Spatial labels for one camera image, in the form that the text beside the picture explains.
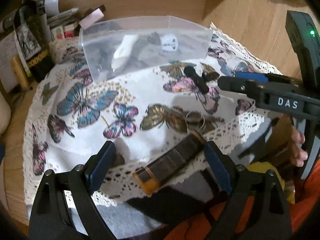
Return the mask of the person's right hand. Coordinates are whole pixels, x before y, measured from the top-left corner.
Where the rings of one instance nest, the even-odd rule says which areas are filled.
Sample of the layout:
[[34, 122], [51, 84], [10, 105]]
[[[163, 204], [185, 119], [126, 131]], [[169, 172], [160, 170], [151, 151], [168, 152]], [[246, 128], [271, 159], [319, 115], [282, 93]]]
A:
[[308, 159], [308, 153], [301, 148], [304, 142], [304, 134], [291, 126], [287, 149], [289, 150], [290, 163], [296, 167], [303, 167], [304, 161]]

